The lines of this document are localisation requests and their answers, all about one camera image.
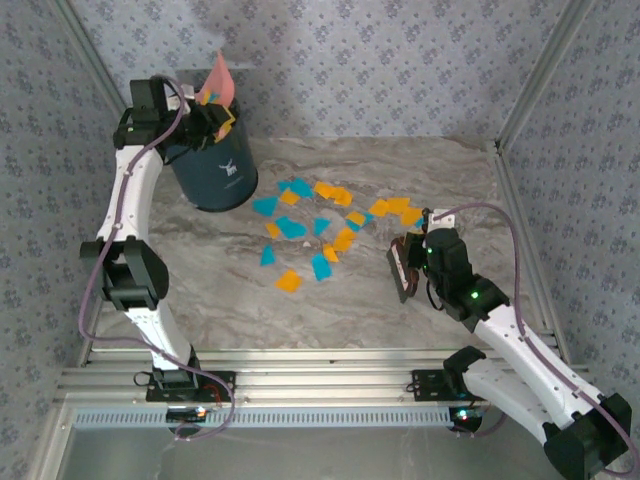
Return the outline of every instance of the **cable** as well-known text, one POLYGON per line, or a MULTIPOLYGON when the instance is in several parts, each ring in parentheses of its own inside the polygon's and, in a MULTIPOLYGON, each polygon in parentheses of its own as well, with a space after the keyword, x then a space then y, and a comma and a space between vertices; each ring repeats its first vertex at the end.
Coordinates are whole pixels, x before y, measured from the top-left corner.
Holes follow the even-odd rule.
POLYGON ((176 118, 173 120, 173 122, 171 123, 169 128, 162 135, 160 135, 158 138, 153 140, 151 143, 145 145, 131 159, 131 162, 129 162, 127 170, 125 171, 125 174, 124 174, 124 176, 122 178, 122 183, 120 184, 120 190, 118 192, 118 198, 117 198, 117 202, 116 202, 116 211, 115 211, 115 215, 114 215, 114 220, 113 220, 113 226, 112 226, 112 229, 111 229, 111 233, 107 237, 107 240, 106 240, 104 246, 102 247, 102 250, 100 251, 100 255, 98 255, 98 260, 96 261, 95 265, 93 266, 93 269, 91 270, 91 274, 89 275, 89 281, 87 282, 87 288, 85 289, 84 294, 82 296, 82 302, 80 303, 80 312, 78 313, 78 330, 80 331, 80 334, 85 339, 91 340, 91 341, 94 341, 94 342, 106 342, 106 341, 108 341, 108 342, 117 342, 117 343, 127 343, 127 344, 134 344, 134 345, 142 346, 144 348, 148 348, 153 353, 155 353, 157 355, 160 355, 162 358, 164 358, 165 360, 173 363, 178 368, 181 368, 182 370, 186 370, 188 372, 191 372, 194 375, 200 375, 200 376, 203 376, 203 377, 207 377, 207 378, 213 380, 214 382, 216 382, 217 384, 219 384, 220 386, 222 386, 222 388, 224 390, 226 390, 227 394, 229 395, 229 399, 230 399, 230 402, 231 402, 231 407, 229 408, 229 413, 228 413, 227 417, 224 419, 224 421, 222 422, 222 424, 220 424, 218 427, 210 430, 207 433, 204 433, 202 435, 192 436, 192 437, 182 437, 182 436, 179 435, 180 430, 182 428, 184 428, 187 424, 183 423, 182 425, 180 425, 176 429, 175 440, 176 441, 189 442, 191 440, 197 440, 197 439, 204 439, 204 438, 213 437, 213 436, 217 435, 218 433, 222 432, 223 430, 225 430, 231 424, 231 422, 233 420, 234 413, 235 413, 235 409, 236 409, 236 399, 235 399, 235 396, 233 394, 233 391, 227 385, 227 382, 222 380, 217 375, 213 375, 213 374, 211 374, 209 372, 205 372, 204 370, 200 370, 198 368, 193 368, 193 367, 190 367, 188 365, 185 365, 185 364, 181 363, 178 359, 176 359, 173 356, 169 355, 164 350, 156 347, 155 345, 153 345, 153 344, 151 344, 151 343, 149 343, 149 342, 147 342, 145 340, 140 340, 140 339, 135 338, 135 337, 98 337, 96 335, 93 335, 93 334, 89 333, 87 331, 87 328, 86 328, 86 325, 85 325, 86 321, 87 321, 87 311, 89 309, 89 300, 91 299, 91 292, 93 291, 93 287, 95 286, 96 280, 98 278, 98 275, 100 274, 100 270, 102 268, 102 264, 103 264, 105 258, 107 257, 107 254, 109 253, 109 249, 111 248, 111 245, 114 242, 116 234, 117 234, 118 230, 120 228, 122 228, 122 223, 121 223, 122 222, 122 210, 124 208, 124 198, 125 198, 125 192, 126 192, 126 189, 127 189, 127 184, 129 183, 129 178, 133 174, 133 170, 134 170, 136 164, 142 159, 142 157, 144 157, 144 155, 147 152, 151 151, 152 149, 157 147, 160 143, 162 143, 178 127, 178 124, 180 123, 180 120, 182 119, 182 114, 184 113, 185 105, 187 103, 187 101, 185 99, 185 96, 184 96, 184 91, 182 90, 182 87, 180 86, 180 84, 176 80, 174 80, 174 79, 172 79, 170 77, 166 77, 164 75, 156 75, 156 77, 162 78, 164 80, 164 82, 166 84, 170 85, 170 86, 175 86, 176 93, 180 97, 180 107, 178 108, 178 112, 176 114, 176 118))
POLYGON ((431 296, 431 281, 429 280, 429 277, 427 277, 427 297, 429 297, 429 303, 431 303, 431 306, 437 310, 438 312, 444 310, 444 304, 441 304, 439 307, 436 305, 436 302, 433 301, 433 297, 431 296))
POLYGON ((167 165, 171 165, 177 159, 179 159, 180 157, 186 155, 190 151, 191 151, 191 147, 185 147, 184 150, 182 150, 180 153, 176 153, 173 157, 168 158, 167 161, 164 162, 164 166, 166 167, 167 165))
POLYGON ((473 203, 467 203, 465 205, 460 205, 459 207, 452 208, 451 210, 448 210, 440 215, 436 215, 433 217, 433 220, 440 220, 441 218, 444 218, 448 215, 453 215, 454 213, 458 213, 461 210, 467 210, 469 208, 488 208, 490 210, 498 212, 500 215, 502 215, 502 217, 507 222, 507 225, 509 226, 509 230, 511 231, 511 239, 513 241, 513 252, 514 252, 514 263, 515 263, 515 280, 513 285, 513 308, 515 310, 516 325, 518 327, 518 331, 520 332, 520 335, 524 339, 527 346, 531 349, 533 354, 536 356, 536 358, 540 360, 540 362, 542 362, 542 364, 551 373, 553 373, 553 375, 555 375, 556 378, 558 378, 558 380, 560 380, 567 387, 569 387, 575 394, 577 394, 585 402, 587 402, 589 405, 595 408, 596 411, 600 415, 602 415, 607 420, 607 422, 609 422, 609 424, 614 428, 614 430, 618 433, 618 435, 620 435, 620 438, 622 438, 624 443, 627 445, 627 448, 629 449, 629 452, 631 452, 631 456, 633 457, 633 466, 631 467, 631 470, 629 470, 628 472, 614 472, 605 468, 603 469, 603 471, 611 475, 612 477, 617 477, 617 478, 634 477, 635 474, 640 469, 640 452, 638 452, 638 447, 636 447, 636 445, 634 444, 631 437, 627 434, 627 432, 624 431, 624 428, 622 428, 622 425, 620 425, 616 421, 616 419, 609 414, 609 412, 607 412, 604 408, 602 408, 600 406, 600 403, 598 403, 596 400, 594 400, 589 395, 587 395, 582 390, 580 390, 580 388, 575 383, 573 383, 569 378, 563 375, 560 370, 558 370, 551 362, 549 362, 549 360, 547 360, 546 357, 542 354, 542 352, 538 350, 536 345, 531 341, 531 339, 526 334, 525 324, 524 324, 524 321, 522 320, 522 311, 520 309, 520 251, 518 248, 518 245, 519 245, 518 234, 516 232, 516 227, 513 224, 513 221, 511 220, 511 217, 509 217, 507 212, 502 210, 500 207, 497 207, 496 205, 493 205, 491 203, 473 202, 473 203))

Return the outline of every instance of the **orange paper piece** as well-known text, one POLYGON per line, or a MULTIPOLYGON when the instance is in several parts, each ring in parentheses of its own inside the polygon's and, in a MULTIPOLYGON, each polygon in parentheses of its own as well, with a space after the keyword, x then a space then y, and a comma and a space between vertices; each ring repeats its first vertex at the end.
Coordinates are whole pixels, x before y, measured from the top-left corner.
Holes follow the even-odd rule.
POLYGON ((342 238, 345 240, 355 240, 356 236, 356 232, 351 230, 349 227, 344 227, 342 230, 340 230, 336 239, 342 238))
POLYGON ((295 205, 300 200, 300 195, 293 193, 291 190, 286 189, 282 195, 280 195, 280 201, 287 205, 295 205))
POLYGON ((351 205, 351 201, 353 200, 353 195, 344 187, 336 187, 331 194, 331 198, 335 199, 336 205, 342 205, 343 207, 348 207, 351 205))
POLYGON ((336 238, 336 241, 333 242, 333 249, 336 252, 346 252, 351 247, 353 240, 350 238, 336 238))
POLYGON ((400 219, 400 222, 402 223, 402 225, 408 227, 410 225, 415 225, 416 222, 421 218, 422 209, 408 207, 404 212, 402 212, 402 218, 400 219))
POLYGON ((384 217, 388 211, 389 204, 386 200, 383 199, 377 200, 376 203, 371 205, 371 208, 369 209, 369 213, 371 215, 375 215, 376 217, 384 217))
POLYGON ((387 203, 389 204, 389 213, 402 215, 402 212, 409 207, 410 202, 411 199, 409 197, 388 198, 387 203))
POLYGON ((331 198, 334 190, 335 187, 332 187, 328 183, 324 182, 316 182, 315 187, 313 187, 313 191, 324 199, 331 198))
POLYGON ((302 284, 302 278, 294 270, 287 270, 276 282, 276 287, 285 292, 293 293, 300 287, 300 284, 302 284))
POLYGON ((366 223, 367 217, 362 215, 360 212, 351 212, 347 215, 347 220, 351 220, 353 223, 361 227, 366 223))
POLYGON ((274 240, 278 238, 278 235, 280 235, 280 229, 275 223, 267 223, 265 227, 267 227, 267 232, 269 232, 271 238, 273 238, 274 240))
POLYGON ((328 243, 322 246, 322 253, 324 254, 324 257, 330 262, 338 263, 339 260, 338 256, 336 255, 336 251, 328 243))
POLYGON ((208 96, 214 93, 218 95, 215 103, 229 107, 233 101, 235 91, 236 87, 231 78, 231 73, 229 73, 222 53, 218 51, 218 58, 213 66, 213 70, 209 73, 200 91, 195 95, 196 102, 202 103, 205 95, 208 96))

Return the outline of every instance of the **blue paper piece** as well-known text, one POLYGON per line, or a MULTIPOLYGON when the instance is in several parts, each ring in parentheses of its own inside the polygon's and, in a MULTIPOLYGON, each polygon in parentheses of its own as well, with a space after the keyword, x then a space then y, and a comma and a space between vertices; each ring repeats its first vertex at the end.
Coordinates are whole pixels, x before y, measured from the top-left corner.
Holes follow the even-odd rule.
POLYGON ((311 266, 313 267, 313 273, 316 274, 316 280, 319 282, 332 275, 331 265, 329 265, 329 261, 321 253, 311 257, 311 266))
POLYGON ((369 212, 361 212, 361 213, 362 213, 362 214, 365 216, 365 218, 366 218, 366 220, 364 221, 364 224, 362 225, 363 227, 364 227, 365 225, 368 225, 368 224, 371 222, 371 220, 373 220, 374 218, 376 218, 376 216, 375 216, 375 215, 373 215, 372 213, 369 213, 369 212))
POLYGON ((260 259, 260 266, 264 267, 266 265, 271 265, 276 263, 276 254, 273 253, 273 247, 271 245, 267 245, 264 247, 262 251, 262 258, 260 259))
POLYGON ((313 234, 321 235, 327 227, 331 224, 331 220, 326 218, 318 217, 313 221, 313 234))
POLYGON ((305 182, 301 178, 296 178, 293 182, 291 182, 289 188, 293 193, 297 193, 302 198, 313 198, 313 189, 307 182, 305 182))
POLYGON ((276 211, 278 206, 278 197, 259 198, 253 201, 253 210, 260 215, 270 217, 276 211))
POLYGON ((347 222, 347 227, 349 227, 351 230, 353 230, 356 233, 358 233, 360 231, 360 229, 362 228, 356 222, 352 222, 351 220, 345 220, 345 221, 347 222))
POLYGON ((275 221, 275 224, 289 240, 304 237, 307 234, 307 227, 301 223, 292 221, 289 217, 280 217, 275 221))
POLYGON ((284 193, 287 188, 291 189, 292 185, 293 182, 278 182, 278 190, 280 190, 280 193, 284 193))

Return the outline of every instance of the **yellow paper piece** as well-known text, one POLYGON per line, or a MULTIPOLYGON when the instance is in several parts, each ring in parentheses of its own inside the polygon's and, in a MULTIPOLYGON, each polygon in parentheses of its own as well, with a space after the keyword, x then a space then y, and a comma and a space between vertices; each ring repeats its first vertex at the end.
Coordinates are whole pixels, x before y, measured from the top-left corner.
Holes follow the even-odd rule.
POLYGON ((367 221, 367 217, 362 215, 360 212, 351 212, 347 215, 347 220, 351 220, 353 223, 361 227, 367 221))
POLYGON ((351 243, 353 243, 353 240, 350 238, 336 238, 336 241, 333 242, 333 249, 336 252, 346 252, 347 250, 349 250, 349 247, 351 246, 351 243))
POLYGON ((383 199, 377 200, 376 203, 371 205, 371 208, 369 209, 369 213, 371 215, 375 215, 376 217, 384 217, 388 211, 389 204, 386 200, 383 199))
POLYGON ((340 230, 340 232, 338 233, 338 236, 336 237, 337 239, 344 239, 344 240, 355 240, 356 239, 356 232, 354 232, 353 230, 351 230, 349 227, 344 227, 342 230, 340 230))
POLYGON ((421 218, 422 209, 408 207, 404 212, 402 212, 402 218, 400 222, 402 223, 402 225, 408 227, 410 225, 415 225, 416 222, 421 218))
POLYGON ((389 204, 389 213, 402 215, 402 212, 404 212, 409 207, 409 202, 411 202, 411 199, 409 197, 387 198, 387 203, 389 204))
POLYGON ((269 232, 271 238, 273 238, 274 240, 278 238, 278 235, 280 235, 280 229, 275 223, 267 223, 265 227, 267 227, 267 232, 269 232))
POLYGON ((339 260, 338 256, 336 255, 336 251, 328 243, 322 246, 322 253, 324 254, 324 258, 326 258, 330 262, 338 263, 339 260))
POLYGON ((293 270, 288 270, 280 279, 276 282, 276 287, 285 292, 293 293, 295 292, 300 284, 302 283, 302 278, 298 276, 298 274, 293 270))
POLYGON ((351 205, 351 201, 353 200, 353 195, 351 195, 351 193, 347 189, 343 187, 337 187, 333 190, 331 198, 335 199, 334 203, 336 205, 342 205, 343 207, 348 207, 349 205, 351 205))
POLYGON ((284 193, 280 195, 280 201, 286 203, 287 205, 295 205, 298 200, 300 200, 300 195, 298 195, 297 193, 293 193, 289 189, 285 190, 284 193))
POLYGON ((324 182, 316 182, 316 186, 313 187, 313 191, 324 199, 331 198, 334 190, 334 187, 324 182))

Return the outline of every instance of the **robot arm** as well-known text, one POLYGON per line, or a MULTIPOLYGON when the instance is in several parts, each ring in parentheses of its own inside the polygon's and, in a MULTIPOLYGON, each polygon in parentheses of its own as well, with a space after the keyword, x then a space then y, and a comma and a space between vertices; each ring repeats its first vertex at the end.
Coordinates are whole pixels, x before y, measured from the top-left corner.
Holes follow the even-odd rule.
MULTIPOLYGON (((197 359, 189 342, 178 329, 166 301, 169 273, 164 262, 149 246, 149 213, 156 181, 164 165, 166 150, 172 145, 199 148, 215 137, 222 125, 233 123, 235 116, 221 105, 196 104, 193 89, 184 89, 188 103, 177 128, 156 148, 137 155, 176 121, 180 111, 177 97, 167 98, 163 80, 131 82, 133 107, 124 113, 114 133, 116 178, 104 223, 94 242, 82 244, 80 256, 94 264, 105 240, 120 219, 113 244, 102 263, 97 287, 102 298, 123 311, 150 344, 179 363, 193 366, 197 359), (121 197, 125 177, 126 189, 121 197)), ((171 384, 197 387, 197 377, 181 371, 163 356, 153 353, 154 377, 161 388, 171 384)))
POLYGON ((433 287, 440 308, 491 346, 514 370, 505 373, 480 350, 465 347, 444 362, 449 388, 458 398, 483 398, 521 424, 544 446, 547 457, 565 478, 591 478, 628 447, 583 395, 610 414, 627 435, 629 404, 618 394, 602 395, 526 323, 520 324, 521 334, 509 298, 493 282, 472 272, 452 216, 434 222, 433 213, 424 213, 423 233, 394 240, 388 254, 401 300, 415 293, 416 285, 408 279, 415 279, 416 270, 422 269, 429 282, 427 291, 433 287), (575 389, 551 368, 570 379, 575 389))

